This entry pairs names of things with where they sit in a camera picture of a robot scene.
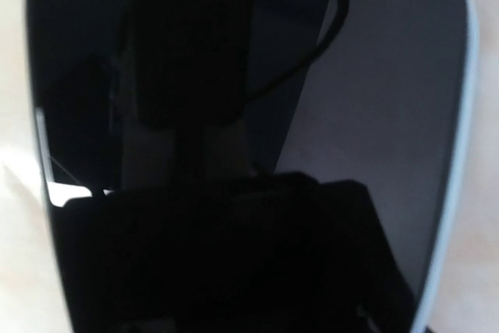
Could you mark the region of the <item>black phone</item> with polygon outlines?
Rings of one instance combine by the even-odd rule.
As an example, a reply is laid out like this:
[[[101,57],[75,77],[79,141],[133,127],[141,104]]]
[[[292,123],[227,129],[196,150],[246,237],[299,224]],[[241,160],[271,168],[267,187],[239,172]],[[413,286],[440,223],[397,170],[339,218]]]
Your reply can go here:
[[[467,0],[27,0],[74,332],[426,332]]]

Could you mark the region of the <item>light blue phone case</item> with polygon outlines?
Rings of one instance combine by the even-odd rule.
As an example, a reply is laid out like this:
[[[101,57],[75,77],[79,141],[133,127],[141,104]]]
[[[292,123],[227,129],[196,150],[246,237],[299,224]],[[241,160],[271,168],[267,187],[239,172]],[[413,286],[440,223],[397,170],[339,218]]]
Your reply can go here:
[[[455,137],[452,143],[451,158],[449,159],[447,182],[442,194],[441,216],[435,235],[434,249],[431,253],[419,305],[412,323],[412,332],[426,331],[434,300],[437,296],[444,258],[448,251],[451,230],[453,229],[465,179],[480,47],[480,22],[474,0],[466,0],[466,11],[466,47],[464,62],[462,63],[462,86],[454,131]]]

